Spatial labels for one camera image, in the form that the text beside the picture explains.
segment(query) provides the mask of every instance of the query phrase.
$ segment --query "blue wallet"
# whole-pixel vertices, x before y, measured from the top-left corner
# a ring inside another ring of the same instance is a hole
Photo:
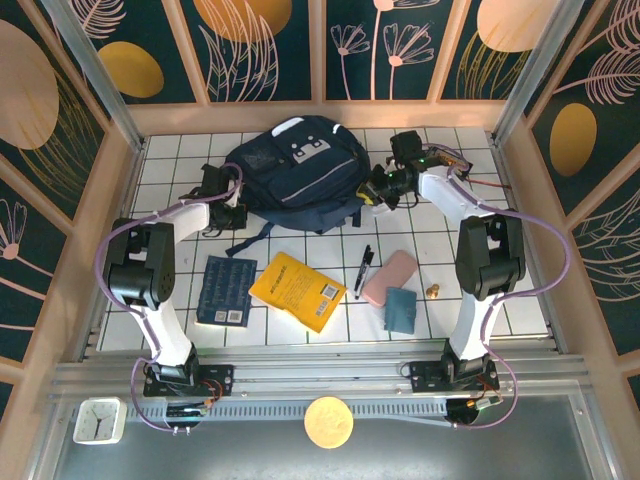
[[[403,288],[387,288],[384,329],[413,335],[416,326],[418,294]]]

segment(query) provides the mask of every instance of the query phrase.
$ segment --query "metal track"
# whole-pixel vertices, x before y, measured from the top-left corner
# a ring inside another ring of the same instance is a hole
[[[395,418],[399,416],[443,417],[447,414],[444,399],[347,400],[345,403],[355,419]],[[207,415],[198,420],[203,422],[302,420],[308,407],[309,402],[306,400],[219,402]],[[142,413],[156,422],[162,422],[164,412],[163,406],[147,405],[142,407]],[[74,409],[71,420],[75,421],[76,417],[77,409]],[[129,408],[127,411],[127,421],[141,421],[133,408]]]
[[[537,386],[539,380],[547,382],[545,388],[553,387],[553,382],[549,382],[556,379],[576,382],[577,385],[588,384],[587,370],[581,357],[559,356],[555,351],[544,348],[506,348],[509,344],[505,342],[496,347],[515,370],[523,394],[529,387]],[[221,352],[203,355],[200,360],[202,364],[230,363],[236,367],[233,394],[229,400],[311,400],[325,395],[343,399],[380,399],[413,395],[410,381],[405,378],[407,372],[403,371],[406,362],[440,358],[441,350],[437,344],[402,346],[403,349],[399,349],[399,345],[367,345],[368,348],[361,350],[338,345],[321,349],[289,347],[269,352],[262,347],[258,350],[260,353],[251,349],[244,354]],[[129,398],[133,361],[134,357],[112,356],[102,361],[60,364],[54,374],[49,399],[52,402],[75,403],[90,396]],[[503,389],[508,391],[512,382],[500,364],[498,374]],[[142,372],[137,372],[136,391],[140,397],[143,381]],[[432,392],[421,396],[454,398],[469,394],[473,392]]]

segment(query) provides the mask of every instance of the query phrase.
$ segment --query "grid tiles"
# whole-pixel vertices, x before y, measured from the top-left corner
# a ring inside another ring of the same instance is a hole
[[[372,166],[391,156],[389,138],[402,129],[353,130],[370,152]],[[441,143],[459,150],[474,164],[471,179],[500,182],[480,128],[417,128],[424,141]],[[204,163],[220,166],[225,156],[241,142],[257,133],[214,135],[170,135],[152,137],[141,173],[133,207],[133,216],[146,216],[174,204],[181,195],[199,185]],[[500,188],[472,184],[480,197],[506,208]],[[407,206],[409,199],[404,199]],[[311,343],[394,341],[444,338],[451,335],[461,305],[454,259],[458,227],[448,222],[435,206],[423,199],[415,208],[397,209],[374,216],[363,209],[362,226],[347,225],[324,235],[299,232],[276,226],[268,239],[257,242],[236,258],[258,261],[258,275],[278,252],[285,252],[349,288],[331,319],[317,334],[300,323],[253,304],[247,328],[200,325],[196,308],[209,255],[225,256],[225,250],[257,234],[264,220],[249,214],[247,229],[223,232],[217,239],[194,234],[176,246],[176,286],[173,303],[186,335],[197,348],[221,348],[259,345],[298,345]],[[376,255],[368,278],[396,250],[406,250],[420,265],[405,288],[418,294],[414,335],[390,333],[383,328],[384,313],[362,298],[356,300],[355,285],[362,253],[371,245]],[[440,285],[437,299],[426,300],[425,290]],[[527,273],[518,289],[532,287]],[[499,313],[494,336],[546,336],[547,326],[536,298],[514,299]],[[101,351],[147,348],[135,319],[128,313],[109,307],[105,313],[98,349]]]

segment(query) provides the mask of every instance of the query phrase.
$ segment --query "round yellow coaster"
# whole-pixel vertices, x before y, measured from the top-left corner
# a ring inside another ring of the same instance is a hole
[[[304,429],[319,447],[338,448],[351,436],[353,414],[339,398],[318,398],[307,409]]]

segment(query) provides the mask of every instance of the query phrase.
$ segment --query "yellow book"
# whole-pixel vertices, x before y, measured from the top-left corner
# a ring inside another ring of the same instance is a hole
[[[280,252],[249,294],[320,333],[346,291],[344,285]]]

